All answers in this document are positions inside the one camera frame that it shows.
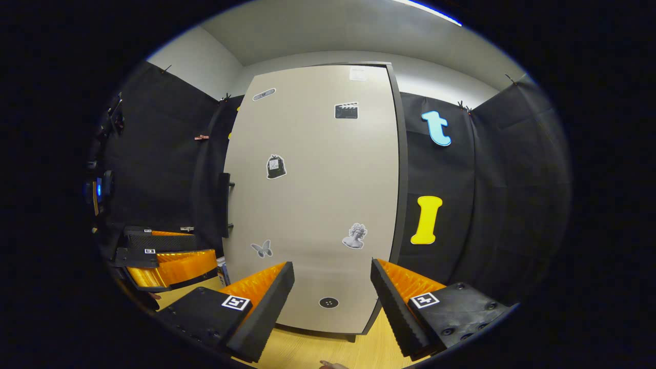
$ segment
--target butterfly sticker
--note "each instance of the butterfly sticker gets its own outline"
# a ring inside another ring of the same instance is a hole
[[[266,240],[260,245],[251,244],[251,247],[257,251],[257,255],[261,258],[264,258],[265,255],[273,256],[274,253],[271,251],[271,240]]]

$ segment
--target statue bust sticker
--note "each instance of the statue bust sticker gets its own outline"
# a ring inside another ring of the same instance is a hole
[[[355,250],[360,250],[365,243],[362,239],[367,235],[367,229],[364,224],[355,223],[350,230],[348,230],[348,237],[344,237],[342,243]]]

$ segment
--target trash bag sticker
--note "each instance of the trash bag sticker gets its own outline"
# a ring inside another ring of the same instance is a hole
[[[285,160],[278,155],[272,154],[266,161],[266,178],[276,179],[287,174]]]

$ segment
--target door frame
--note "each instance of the door frame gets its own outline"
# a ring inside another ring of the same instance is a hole
[[[403,105],[401,103],[401,92],[399,85],[396,82],[396,75],[390,62],[337,62],[327,64],[317,64],[313,66],[373,66],[378,68],[386,68],[387,75],[390,78],[390,86],[392,87],[392,97],[394,98],[394,111],[396,112],[396,129],[399,141],[399,189],[396,203],[396,223],[394,225],[394,237],[392,239],[392,251],[390,252],[390,262],[397,263],[399,259],[399,252],[401,251],[401,243],[403,242],[403,230],[405,228],[405,211],[407,209],[407,195],[408,195],[408,145],[405,130],[405,115],[403,114]],[[364,331],[360,334],[369,333],[369,329],[378,318],[380,313],[380,299],[376,302],[376,306],[369,317],[369,321],[365,326]]]

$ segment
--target orange 3d printed part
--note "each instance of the orange 3d printed part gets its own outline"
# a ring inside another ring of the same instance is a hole
[[[158,253],[157,268],[127,267],[139,287],[169,287],[216,269],[214,250]]]

